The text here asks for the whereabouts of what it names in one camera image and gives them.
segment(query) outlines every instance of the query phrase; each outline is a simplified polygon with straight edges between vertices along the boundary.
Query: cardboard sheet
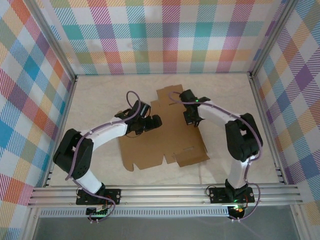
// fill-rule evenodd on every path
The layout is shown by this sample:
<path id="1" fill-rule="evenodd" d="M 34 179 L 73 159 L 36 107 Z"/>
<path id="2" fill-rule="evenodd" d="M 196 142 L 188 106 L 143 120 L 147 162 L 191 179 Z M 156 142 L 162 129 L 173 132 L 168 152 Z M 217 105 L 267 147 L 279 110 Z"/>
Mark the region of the cardboard sheet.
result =
<path id="1" fill-rule="evenodd" d="M 185 122 L 185 107 L 169 99 L 168 93 L 172 91 L 184 90 L 181 84 L 159 89 L 158 100 L 151 102 L 150 114 L 161 117 L 161 127 L 136 138 L 118 138 L 122 162 L 128 171 L 134 170 L 134 164 L 140 170 L 159 166 L 164 156 L 168 164 L 177 162 L 180 167 L 209 159 L 199 129 Z M 173 97 L 179 100 L 178 94 Z"/>

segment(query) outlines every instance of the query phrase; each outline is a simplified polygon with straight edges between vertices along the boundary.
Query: floor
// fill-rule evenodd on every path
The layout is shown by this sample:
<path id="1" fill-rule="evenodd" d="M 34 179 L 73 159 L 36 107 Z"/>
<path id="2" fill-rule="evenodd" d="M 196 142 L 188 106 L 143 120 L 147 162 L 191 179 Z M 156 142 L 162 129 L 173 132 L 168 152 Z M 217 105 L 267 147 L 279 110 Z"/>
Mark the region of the floor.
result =
<path id="1" fill-rule="evenodd" d="M 128 105 L 126 92 L 137 92 L 144 102 L 157 98 L 157 89 L 182 84 L 198 97 L 206 96 L 217 105 L 234 113 L 251 113 L 264 142 L 262 158 L 253 163 L 248 179 L 254 183 L 277 183 L 274 162 L 246 74 L 149 74 L 118 76 L 80 76 L 72 100 L 65 130 L 85 130 L 108 122 L 114 114 Z M 105 185 L 131 184 L 215 184 L 228 177 L 232 158 L 227 149 L 225 130 L 209 121 L 199 125 L 210 160 L 179 167 L 167 164 L 133 172 L 123 164 L 117 139 L 94 151 L 90 169 Z M 73 185 L 65 181 L 67 173 L 55 166 L 51 186 Z"/>

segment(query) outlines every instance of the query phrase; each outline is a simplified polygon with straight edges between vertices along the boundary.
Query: purple cable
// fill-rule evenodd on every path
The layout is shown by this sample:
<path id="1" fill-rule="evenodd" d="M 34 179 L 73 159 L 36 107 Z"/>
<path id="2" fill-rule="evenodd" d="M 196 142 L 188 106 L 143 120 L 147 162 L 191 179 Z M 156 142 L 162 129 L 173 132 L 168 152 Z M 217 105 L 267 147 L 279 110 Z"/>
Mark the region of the purple cable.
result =
<path id="1" fill-rule="evenodd" d="M 99 199 L 105 199 L 105 200 L 107 200 L 107 201 L 109 201 L 109 202 L 112 203 L 112 205 L 113 205 L 112 210 L 111 210 L 106 216 L 104 216 L 104 217 L 101 218 L 100 220 L 97 220 L 96 223 L 100 223 L 100 222 L 106 220 L 106 219 L 114 212 L 114 210 L 115 210 L 115 208 L 116 208 L 116 203 L 115 203 L 115 201 L 113 201 L 111 198 L 105 197 L 105 196 L 96 195 L 96 194 L 94 194 L 94 193 L 92 193 L 92 192 L 89 192 L 87 189 L 85 189 L 83 186 L 81 186 L 81 185 L 80 185 L 79 183 L 77 183 L 75 180 L 73 180 L 73 182 L 74 182 L 78 187 L 82 188 L 82 190 L 85 191 L 87 194 L 89 194 L 89 195 L 91 195 L 91 196 L 93 196 L 93 197 L 99 198 Z M 90 215 L 89 215 L 89 220 L 90 220 L 91 223 L 93 223 L 93 220 L 92 220 L 91 216 L 92 216 L 92 213 L 90 213 Z"/>
<path id="2" fill-rule="evenodd" d="M 199 104 L 199 105 L 205 105 L 205 106 L 209 106 L 209 107 L 215 108 L 215 109 L 223 112 L 224 114 L 227 114 L 227 115 L 229 115 L 229 116 L 231 116 L 231 117 L 233 117 L 233 118 L 241 121 L 241 122 L 242 122 L 243 124 L 245 124 L 245 125 L 248 127 L 248 129 L 252 132 L 252 134 L 253 134 L 256 142 L 258 143 L 259 152 L 258 152 L 258 155 L 257 155 L 255 158 L 249 160 L 248 165 L 247 165 L 246 168 L 245 168 L 243 178 L 244 178 L 244 181 L 245 181 L 248 185 L 255 185 L 255 186 L 256 186 L 256 188 L 258 189 L 258 199 L 257 199 L 256 204 L 255 204 L 255 206 L 253 207 L 252 211 L 251 211 L 247 216 L 241 218 L 242 220 L 247 219 L 247 218 L 250 217 L 250 216 L 254 213 L 254 211 L 257 209 L 258 204 L 259 204 L 260 199 L 261 199 L 261 190 L 260 190 L 259 185 L 256 184 L 256 183 L 248 182 L 248 180 L 247 180 L 248 171 L 249 171 L 249 168 L 250 168 L 250 163 L 253 162 L 253 161 L 258 160 L 258 159 L 261 157 L 261 155 L 262 155 L 262 145 L 261 145 L 261 142 L 260 142 L 260 140 L 259 140 L 259 137 L 258 137 L 257 133 L 256 133 L 255 130 L 250 126 L 250 124 L 247 123 L 245 120 L 243 120 L 241 117 L 236 116 L 236 115 L 232 114 L 231 112 L 228 112 L 227 110 L 225 110 L 225 109 L 223 109 L 223 108 L 221 108 L 221 107 L 219 107 L 219 106 L 216 106 L 216 105 L 213 105 L 213 104 L 210 104 L 210 103 L 206 103 L 206 102 L 199 102 L 199 101 L 198 101 L 198 102 L 197 102 L 197 101 L 186 102 L 186 101 L 175 100 L 175 99 L 172 98 L 172 96 L 171 96 L 172 94 L 179 94 L 179 95 L 180 95 L 181 93 L 180 93 L 180 92 L 177 92 L 177 91 L 169 92 L 168 97 L 169 97 L 172 101 L 174 101 L 175 103 L 184 104 L 184 105 Z"/>
<path id="3" fill-rule="evenodd" d="M 138 112 L 139 112 L 139 110 L 140 110 L 140 107 L 141 107 L 140 97 L 139 97 L 139 95 L 138 95 L 135 91 L 128 91 L 128 92 L 126 93 L 126 100 L 127 100 L 128 104 L 129 104 L 129 106 L 130 106 L 131 108 L 132 108 L 132 105 L 130 104 L 129 98 L 128 98 L 128 96 L 129 96 L 130 93 L 134 94 L 134 95 L 136 96 L 136 98 L 138 99 L 138 108 L 137 108 L 136 112 L 135 112 L 132 116 L 130 116 L 130 117 L 126 118 L 126 119 L 119 120 L 119 121 L 114 121 L 114 122 L 104 123 L 104 124 L 102 124 L 102 125 L 100 125 L 100 126 L 95 127 L 94 129 L 88 131 L 86 134 L 84 134 L 84 135 L 80 138 L 80 140 L 78 141 L 78 143 L 76 144 L 75 151 L 74 151 L 74 155 L 73 155 L 73 159 L 72 159 L 71 168 L 70 168 L 70 171 L 69 171 L 68 175 L 67 175 L 66 178 L 65 178 L 66 181 L 67 181 L 69 178 L 71 178 L 71 175 L 72 175 L 72 173 L 74 172 L 75 165 L 76 165 L 76 159 L 77 159 L 77 155 L 78 155 L 78 151 L 79 151 L 80 144 L 82 143 L 82 141 L 83 141 L 88 135 L 91 135 L 91 134 L 94 133 L 95 131 L 97 131 L 97 130 L 99 130 L 99 129 L 101 129 L 101 128 L 107 127 L 107 126 L 109 126 L 109 125 L 121 124 L 121 123 L 123 123 L 123 122 L 125 122 L 125 121 L 127 121 L 127 120 L 133 119 L 133 118 L 138 114 Z"/>

